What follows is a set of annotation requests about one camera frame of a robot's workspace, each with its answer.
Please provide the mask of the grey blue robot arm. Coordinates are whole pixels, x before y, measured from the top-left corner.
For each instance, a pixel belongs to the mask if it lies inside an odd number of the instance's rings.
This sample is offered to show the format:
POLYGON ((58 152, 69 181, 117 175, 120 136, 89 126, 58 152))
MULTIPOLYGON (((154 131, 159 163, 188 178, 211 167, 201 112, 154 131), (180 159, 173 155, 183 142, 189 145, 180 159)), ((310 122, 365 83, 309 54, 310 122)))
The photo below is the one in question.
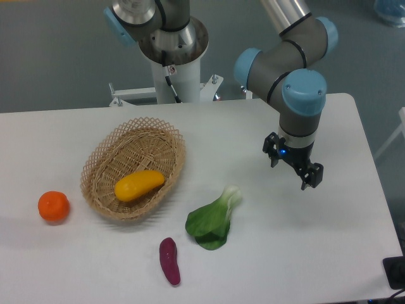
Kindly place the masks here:
MULTIPOLYGON (((337 45, 336 26, 313 17, 304 1, 263 1, 281 39, 264 52, 246 49, 234 65, 235 80, 276 110, 278 132, 266 137, 263 151, 272 165, 283 161, 316 187, 323 166, 310 155, 327 83, 310 66, 337 45)), ((137 44, 150 61, 159 103, 193 102, 200 97, 200 73, 189 71, 208 48, 206 27, 190 14, 188 1, 113 1, 104 12, 111 31, 126 45, 137 44)))

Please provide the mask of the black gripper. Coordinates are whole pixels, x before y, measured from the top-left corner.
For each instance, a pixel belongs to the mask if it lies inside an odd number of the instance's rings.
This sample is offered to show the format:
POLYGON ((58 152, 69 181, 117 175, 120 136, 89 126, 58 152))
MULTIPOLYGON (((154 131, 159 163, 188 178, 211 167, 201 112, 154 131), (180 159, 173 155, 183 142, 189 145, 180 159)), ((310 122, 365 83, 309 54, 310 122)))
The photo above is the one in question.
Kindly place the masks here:
POLYGON ((268 155, 271 167, 279 160, 290 165, 302 180, 301 189, 315 188, 323 180, 324 167, 310 160, 316 132, 303 137, 293 136, 284 130, 269 134, 263 143, 263 152, 268 155))

